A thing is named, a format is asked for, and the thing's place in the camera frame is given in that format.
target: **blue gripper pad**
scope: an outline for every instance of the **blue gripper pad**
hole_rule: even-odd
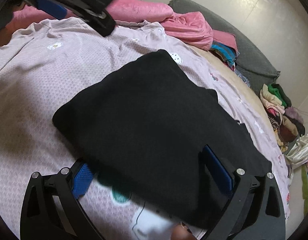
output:
[[[57,20],[64,19],[67,14],[67,10],[51,1],[48,0],[36,0],[37,3],[37,9],[42,10],[49,15],[55,17]]]
[[[84,163],[81,169],[77,172],[73,181],[72,193],[76,199],[87,192],[87,189],[93,180],[93,176],[94,174],[91,172],[87,164]]]
[[[230,196],[233,190],[233,179],[208,145],[205,145],[205,165],[222,194]]]

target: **black cloth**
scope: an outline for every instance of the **black cloth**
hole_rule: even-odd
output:
[[[91,169],[119,178],[145,200],[182,221],[209,228],[228,200],[200,152],[208,144],[234,172],[264,176],[271,163],[218,104],[159,50],[109,74],[60,107],[57,129]]]
[[[285,101],[286,103],[286,107],[291,107],[292,103],[291,100],[287,97],[287,95],[284,93],[283,88],[280,86],[280,84],[272,84],[272,87],[277,88],[279,90],[279,93],[282,97],[282,99]]]
[[[295,124],[298,132],[299,132],[299,136],[302,137],[303,135],[305,135],[305,127],[304,125],[302,125],[302,123],[300,123],[298,120],[291,118],[289,116],[286,116],[287,118],[289,118],[289,120]]]

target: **beige floor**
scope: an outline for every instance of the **beige floor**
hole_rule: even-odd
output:
[[[146,0],[168,3],[170,0]],[[308,96],[308,16],[298,0],[193,0],[242,31],[281,71],[299,107]]]

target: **bed sheet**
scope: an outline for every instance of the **bed sheet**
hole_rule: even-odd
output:
[[[188,78],[216,90],[219,104],[246,124],[254,145],[272,163],[288,216],[287,168],[273,130],[209,61],[167,36],[159,23],[118,26],[103,38],[71,17],[33,23],[16,31],[10,43],[0,48],[0,215],[16,236],[30,175],[57,173],[79,157],[52,125],[54,112],[79,91],[158,49],[177,54]],[[133,193],[121,194],[96,178],[80,203],[107,240],[167,240],[179,223]],[[204,233],[190,228],[198,238]]]

